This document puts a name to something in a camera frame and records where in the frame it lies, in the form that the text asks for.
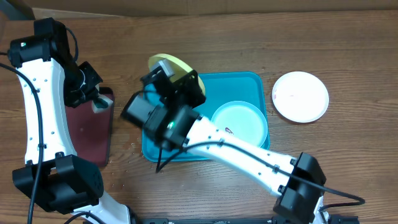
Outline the yellow-green plate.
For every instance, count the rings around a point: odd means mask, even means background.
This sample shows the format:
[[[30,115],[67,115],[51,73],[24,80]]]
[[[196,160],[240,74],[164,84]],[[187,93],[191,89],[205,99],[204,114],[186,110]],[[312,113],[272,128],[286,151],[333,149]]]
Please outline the yellow-green plate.
[[[154,65],[156,62],[162,59],[167,59],[169,61],[169,64],[172,66],[173,70],[175,71],[175,75],[170,77],[170,80],[172,82],[176,82],[179,78],[182,78],[186,73],[189,73],[192,70],[194,70],[184,61],[169,54],[156,54],[151,56],[148,60],[148,67]],[[198,77],[198,83],[201,87],[202,92],[206,95],[205,85],[200,77]]]

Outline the cardboard backdrop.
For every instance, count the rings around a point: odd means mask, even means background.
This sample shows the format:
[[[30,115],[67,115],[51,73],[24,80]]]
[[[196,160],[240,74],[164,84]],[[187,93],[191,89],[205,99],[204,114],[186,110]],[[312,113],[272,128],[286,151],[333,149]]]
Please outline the cardboard backdrop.
[[[26,0],[31,8],[115,16],[396,10],[397,0]]]

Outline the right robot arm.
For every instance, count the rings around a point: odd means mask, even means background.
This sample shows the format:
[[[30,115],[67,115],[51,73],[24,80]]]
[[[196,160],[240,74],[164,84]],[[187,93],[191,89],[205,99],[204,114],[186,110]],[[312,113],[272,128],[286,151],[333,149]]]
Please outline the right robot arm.
[[[153,105],[135,93],[121,117],[141,128],[156,145],[207,157],[242,172],[277,197],[273,210],[292,223],[327,223],[326,177],[314,157],[267,151],[217,128],[194,111],[206,100],[195,70],[172,82],[163,69],[156,68],[141,81],[155,86],[162,104]]]

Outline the teal plastic tray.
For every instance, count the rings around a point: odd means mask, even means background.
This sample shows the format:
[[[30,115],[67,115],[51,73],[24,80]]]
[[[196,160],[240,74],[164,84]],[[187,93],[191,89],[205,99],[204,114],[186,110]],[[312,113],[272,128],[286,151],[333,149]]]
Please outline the teal plastic tray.
[[[194,110],[211,118],[215,111],[223,104],[230,101],[245,101],[261,111],[267,121],[266,102],[261,77],[253,72],[226,72],[226,73],[202,73],[199,74],[205,85],[206,101]],[[146,93],[147,99],[153,105],[162,105],[159,96],[155,93]],[[157,162],[159,148],[155,146],[145,133],[142,134],[143,156]],[[205,161],[205,157],[189,153],[177,156],[174,161],[191,162]]]

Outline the light blue plate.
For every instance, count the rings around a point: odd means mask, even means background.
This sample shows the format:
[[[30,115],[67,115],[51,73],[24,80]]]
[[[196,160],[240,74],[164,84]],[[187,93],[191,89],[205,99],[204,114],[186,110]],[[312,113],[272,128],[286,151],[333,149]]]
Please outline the light blue plate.
[[[268,123],[261,110],[245,101],[221,105],[211,122],[227,133],[252,145],[262,147],[267,140]]]

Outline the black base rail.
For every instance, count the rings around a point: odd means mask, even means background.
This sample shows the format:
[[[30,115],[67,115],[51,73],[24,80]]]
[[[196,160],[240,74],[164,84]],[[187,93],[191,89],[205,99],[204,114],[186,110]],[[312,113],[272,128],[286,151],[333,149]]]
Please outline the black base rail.
[[[179,219],[167,218],[143,218],[142,224],[294,224],[293,222],[274,216],[272,218],[232,218],[232,219]],[[358,217],[344,217],[332,215],[329,224],[360,224]]]

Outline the white plate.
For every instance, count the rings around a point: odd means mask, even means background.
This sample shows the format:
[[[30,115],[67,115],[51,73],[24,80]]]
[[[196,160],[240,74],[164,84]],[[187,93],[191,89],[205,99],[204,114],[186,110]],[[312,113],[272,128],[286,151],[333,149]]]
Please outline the white plate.
[[[325,84],[307,72],[282,75],[272,88],[272,102],[286,119],[296,123],[311,123],[328,109],[330,97]]]

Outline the green scrub sponge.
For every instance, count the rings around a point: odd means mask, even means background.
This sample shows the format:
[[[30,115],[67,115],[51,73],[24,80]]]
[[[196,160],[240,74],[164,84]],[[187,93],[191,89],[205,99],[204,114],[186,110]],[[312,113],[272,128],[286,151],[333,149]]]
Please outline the green scrub sponge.
[[[94,113],[102,113],[113,105],[113,100],[105,95],[98,95],[97,98],[92,100],[92,110]]]

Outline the dark red tray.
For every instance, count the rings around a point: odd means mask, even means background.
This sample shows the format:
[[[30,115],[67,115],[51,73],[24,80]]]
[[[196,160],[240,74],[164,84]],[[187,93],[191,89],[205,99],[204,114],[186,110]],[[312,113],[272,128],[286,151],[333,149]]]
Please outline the dark red tray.
[[[66,123],[76,156],[104,167],[109,161],[114,106],[95,113],[93,102],[64,107]]]

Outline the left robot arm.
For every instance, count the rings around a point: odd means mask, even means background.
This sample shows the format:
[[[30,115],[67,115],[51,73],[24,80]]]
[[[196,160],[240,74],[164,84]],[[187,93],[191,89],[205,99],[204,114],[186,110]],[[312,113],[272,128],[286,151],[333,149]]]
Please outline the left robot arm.
[[[34,34],[11,41],[7,69],[21,83],[27,121],[24,167],[14,186],[46,212],[88,223],[136,223],[127,206],[104,189],[114,111],[112,89],[69,48],[73,32],[52,18],[34,22]]]

